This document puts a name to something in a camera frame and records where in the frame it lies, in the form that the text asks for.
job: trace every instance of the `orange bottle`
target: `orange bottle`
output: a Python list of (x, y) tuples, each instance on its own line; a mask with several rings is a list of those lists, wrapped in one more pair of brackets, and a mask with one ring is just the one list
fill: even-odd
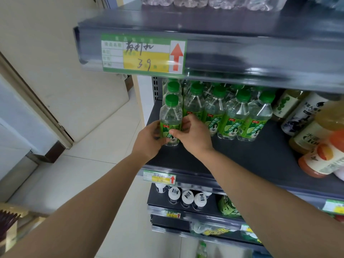
[(328, 139), (300, 157), (299, 166), (315, 178), (323, 178), (344, 166), (344, 129), (334, 131)]

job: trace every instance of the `shelf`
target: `shelf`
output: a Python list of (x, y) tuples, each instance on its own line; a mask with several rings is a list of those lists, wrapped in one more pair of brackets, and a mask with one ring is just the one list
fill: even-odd
[(187, 79), (344, 93), (343, 25), (342, 13), (303, 0), (288, 0), (276, 13), (136, 0), (99, 11), (81, 21), (74, 34), (85, 69), (103, 70), (101, 34), (180, 39), (187, 40)]
[[(161, 100), (154, 104), (148, 124), (159, 119)], [(326, 199), (344, 200), (344, 183), (335, 175), (313, 178), (297, 164), (300, 155), (288, 145), (289, 136), (280, 126), (269, 121), (254, 142), (225, 141), (212, 137), (213, 147), (256, 175), (280, 186), (317, 208), (323, 208)], [(162, 147), (144, 169), (176, 175), (176, 185), (222, 193), (209, 170), (179, 143)]]
[(250, 243), (243, 239), (239, 231), (226, 233), (219, 236), (205, 236), (191, 233), (189, 224), (185, 223), (185, 221), (153, 215), (151, 218), (151, 222), (152, 230), (155, 232), (174, 233), (182, 237), (193, 237), (211, 243), (234, 245), (242, 248), (249, 248), (263, 254), (269, 254), (269, 252), (263, 245)]
[(200, 211), (194, 208), (184, 208), (181, 203), (171, 204), (169, 202), (168, 191), (165, 193), (158, 193), (155, 184), (152, 183), (147, 204), (148, 213), (158, 216), (166, 216), (167, 211), (180, 213), (181, 220), (185, 221), (199, 221), (201, 223), (213, 226), (225, 227), (228, 229), (240, 230), (245, 221), (239, 217), (238, 219), (228, 218), (221, 214), (217, 208), (217, 196), (212, 194), (207, 200), (207, 204)]

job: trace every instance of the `price tag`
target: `price tag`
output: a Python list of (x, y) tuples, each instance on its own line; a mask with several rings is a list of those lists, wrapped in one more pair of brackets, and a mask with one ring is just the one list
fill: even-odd
[(253, 233), (252, 229), (248, 225), (241, 225), (241, 231)]
[(101, 35), (103, 70), (182, 74), (186, 40), (121, 34)]
[(172, 217), (172, 218), (180, 218), (180, 213), (179, 212), (166, 211), (166, 216)]
[(151, 170), (144, 170), (144, 180), (154, 183), (162, 183), (167, 185), (175, 185), (176, 175), (168, 173), (160, 173)]
[(344, 202), (327, 199), (323, 211), (344, 214)]

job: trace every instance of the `water bottle pack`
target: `water bottle pack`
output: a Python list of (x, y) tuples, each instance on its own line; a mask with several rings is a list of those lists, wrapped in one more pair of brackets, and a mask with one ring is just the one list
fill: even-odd
[(188, 8), (201, 8), (207, 4), (218, 9), (247, 8), (251, 11), (280, 11), (287, 0), (141, 0), (143, 4), (168, 6), (174, 3), (176, 6)]

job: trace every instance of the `orange juice bottle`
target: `orange juice bottle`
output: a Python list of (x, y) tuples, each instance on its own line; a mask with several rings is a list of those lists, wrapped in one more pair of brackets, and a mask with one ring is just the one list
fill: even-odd
[(315, 178), (323, 178), (344, 166), (344, 129), (334, 131), (311, 152), (300, 157), (299, 166)]
[(295, 151), (306, 154), (322, 139), (340, 129), (344, 129), (344, 100), (329, 101), (308, 126), (289, 140), (289, 145)]

